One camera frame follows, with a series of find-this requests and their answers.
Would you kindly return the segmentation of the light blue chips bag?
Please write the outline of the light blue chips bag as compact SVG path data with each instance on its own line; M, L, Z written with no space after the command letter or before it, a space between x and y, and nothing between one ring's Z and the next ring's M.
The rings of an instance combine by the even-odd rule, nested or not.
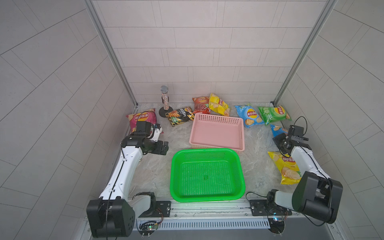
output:
M255 125L263 125L265 122L262 120L257 111L250 105L235 106L238 116L244 121L244 126L250 128Z

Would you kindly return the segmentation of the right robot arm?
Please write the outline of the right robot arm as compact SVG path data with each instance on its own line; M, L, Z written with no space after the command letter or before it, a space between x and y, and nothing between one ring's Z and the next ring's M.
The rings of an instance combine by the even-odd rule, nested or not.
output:
M288 216L292 212L319 220L318 226L336 221L343 185L333 180L316 161L311 147L298 129L273 138L284 163L283 177L298 181L293 193L272 189L263 200L251 200L254 216Z

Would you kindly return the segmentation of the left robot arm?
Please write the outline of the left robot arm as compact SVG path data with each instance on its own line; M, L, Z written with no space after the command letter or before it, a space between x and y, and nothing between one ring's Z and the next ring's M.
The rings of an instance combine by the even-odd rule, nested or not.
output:
M138 217L149 217L159 211L153 192L142 192L130 198L129 190L143 156L164 156L168 150L168 142L143 136L127 136L122 140L120 158L107 186L86 208L93 238L128 237L137 225Z

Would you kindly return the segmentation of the dark blue chips bag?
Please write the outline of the dark blue chips bag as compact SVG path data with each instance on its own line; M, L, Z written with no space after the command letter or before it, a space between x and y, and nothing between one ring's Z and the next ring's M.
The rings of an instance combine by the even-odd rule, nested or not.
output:
M281 127L281 126L278 126L278 125L270 125L271 127L271 130L272 130L272 133L273 133L273 137L275 138L276 136L280 135L280 134L285 134L287 135L288 134L288 130Z

